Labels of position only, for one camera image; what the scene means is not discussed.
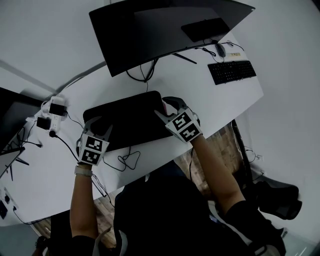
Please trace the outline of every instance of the black sleeve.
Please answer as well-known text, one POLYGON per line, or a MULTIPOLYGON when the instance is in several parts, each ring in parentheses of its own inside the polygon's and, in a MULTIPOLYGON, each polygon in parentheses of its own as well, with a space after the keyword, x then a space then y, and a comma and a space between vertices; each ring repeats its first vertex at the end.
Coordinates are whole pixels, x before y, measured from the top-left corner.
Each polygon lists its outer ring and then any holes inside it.
POLYGON ((278 249, 281 256, 286 254, 280 232, 248 201, 240 201, 232 206, 224 220, 244 234, 253 244, 272 245, 278 249))
POLYGON ((77 235, 72 238, 72 255, 92 256, 95 240, 84 235, 77 235))

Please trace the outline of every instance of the white power strip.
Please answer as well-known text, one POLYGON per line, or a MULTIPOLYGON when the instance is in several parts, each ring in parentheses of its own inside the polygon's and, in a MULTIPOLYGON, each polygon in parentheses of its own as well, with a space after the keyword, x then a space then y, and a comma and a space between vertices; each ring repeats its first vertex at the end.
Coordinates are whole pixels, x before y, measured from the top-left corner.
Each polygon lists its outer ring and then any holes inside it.
MULTIPOLYGON (((51 100, 50 100, 50 106, 51 104, 57 104, 57 105, 61 105, 64 106, 65 105, 65 99, 58 97, 58 96, 52 96, 51 100)), ((56 114, 51 114, 51 126, 49 129, 50 131, 55 131, 55 133, 57 134, 59 129, 60 129, 60 124, 61 124, 61 115, 56 115, 56 114)))

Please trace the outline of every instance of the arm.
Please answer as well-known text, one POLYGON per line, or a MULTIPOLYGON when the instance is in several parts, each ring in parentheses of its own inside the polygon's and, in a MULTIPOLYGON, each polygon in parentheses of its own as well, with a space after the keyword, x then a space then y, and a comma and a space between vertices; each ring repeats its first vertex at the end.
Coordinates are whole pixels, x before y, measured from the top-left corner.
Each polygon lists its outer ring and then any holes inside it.
MULTIPOLYGON (((79 164, 80 168, 91 170, 89 164, 79 164)), ((98 224, 92 193, 92 180, 81 174, 75 176, 70 208, 70 226, 72 237, 98 237, 98 224)))
POLYGON ((224 214, 236 203, 244 201, 237 181, 218 159, 203 135, 191 141, 199 158, 206 182, 216 196, 224 214))

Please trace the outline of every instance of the computer mouse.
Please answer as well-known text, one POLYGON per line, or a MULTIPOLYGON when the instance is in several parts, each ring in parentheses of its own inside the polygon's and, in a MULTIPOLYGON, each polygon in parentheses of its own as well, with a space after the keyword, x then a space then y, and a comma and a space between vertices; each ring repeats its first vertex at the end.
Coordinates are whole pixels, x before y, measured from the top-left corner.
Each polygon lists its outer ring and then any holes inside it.
POLYGON ((221 58, 226 57, 226 50, 225 50, 225 48, 223 47, 222 44, 217 43, 217 44, 215 45, 215 49, 216 49, 218 55, 219 55, 221 58))

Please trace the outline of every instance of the monitor stand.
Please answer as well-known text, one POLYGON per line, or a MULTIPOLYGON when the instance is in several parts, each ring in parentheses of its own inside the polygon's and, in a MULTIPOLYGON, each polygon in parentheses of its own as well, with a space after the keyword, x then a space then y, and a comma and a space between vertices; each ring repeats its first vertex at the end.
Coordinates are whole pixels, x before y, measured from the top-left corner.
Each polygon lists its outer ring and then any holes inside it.
MULTIPOLYGON (((185 60, 185 61, 191 62, 191 63, 193 63, 193 64, 197 64, 197 63, 196 63, 195 61, 193 61, 192 59, 189 59, 189 58, 187 58, 187 57, 185 57, 185 56, 182 56, 182 55, 180 55, 180 54, 178 54, 178 53, 172 53, 172 55, 174 55, 174 56, 176 56, 176 57, 179 57, 179 58, 181 58, 181 59, 183 59, 183 60, 185 60)), ((156 65, 156 63, 158 62, 158 60, 159 60, 159 58, 156 58, 156 59, 154 60, 151 68, 149 69, 148 74, 147 74, 146 77, 145 77, 145 81, 148 80, 148 78, 150 77, 151 73, 152 73, 153 70, 155 69, 155 65, 156 65)))
POLYGON ((180 54, 178 54, 178 53, 172 53, 172 55, 177 56, 177 57, 179 57, 179 58, 181 58, 181 59, 184 59, 184 60, 186 60, 186 61, 188 61, 188 62, 197 64, 195 61, 193 61, 193 60, 191 60, 191 59, 189 59, 189 58, 187 58, 187 57, 185 57, 185 56, 182 56, 182 55, 180 55, 180 54))

